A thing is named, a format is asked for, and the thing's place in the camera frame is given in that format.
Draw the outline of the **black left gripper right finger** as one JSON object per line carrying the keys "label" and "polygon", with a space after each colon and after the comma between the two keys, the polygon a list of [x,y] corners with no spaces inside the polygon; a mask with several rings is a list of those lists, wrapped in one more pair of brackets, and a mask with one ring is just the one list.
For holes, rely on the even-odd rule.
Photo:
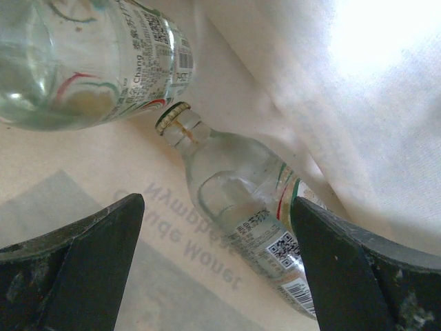
{"label": "black left gripper right finger", "polygon": [[439,330],[440,257],[390,241],[301,197],[291,201],[321,330]]}

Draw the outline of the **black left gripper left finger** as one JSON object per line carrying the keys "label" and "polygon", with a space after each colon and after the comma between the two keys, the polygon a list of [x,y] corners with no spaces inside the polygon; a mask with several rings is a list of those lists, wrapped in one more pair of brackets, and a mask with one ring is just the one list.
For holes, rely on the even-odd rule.
{"label": "black left gripper left finger", "polygon": [[129,194],[57,230],[1,249],[2,330],[113,330],[145,202]]}

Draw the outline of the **clear bottle green cap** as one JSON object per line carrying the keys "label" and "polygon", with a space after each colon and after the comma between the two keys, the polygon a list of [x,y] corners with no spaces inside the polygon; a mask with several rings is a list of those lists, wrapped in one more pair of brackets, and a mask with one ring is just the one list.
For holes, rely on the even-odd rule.
{"label": "clear bottle green cap", "polygon": [[286,303],[315,318],[291,204],[320,204],[318,196],[267,146],[210,128],[188,103],[169,107],[155,128],[180,153],[200,216]]}

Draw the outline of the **cream canvas tote bag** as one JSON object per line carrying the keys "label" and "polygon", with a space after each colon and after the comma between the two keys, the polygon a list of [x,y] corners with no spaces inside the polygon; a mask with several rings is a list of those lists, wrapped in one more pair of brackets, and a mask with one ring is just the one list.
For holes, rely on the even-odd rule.
{"label": "cream canvas tote bag", "polygon": [[[440,253],[439,1],[145,5],[189,39],[182,100],[207,124],[267,145],[339,216]],[[117,330],[317,330],[198,216],[160,115],[64,132],[3,124],[1,245],[139,193]]]}

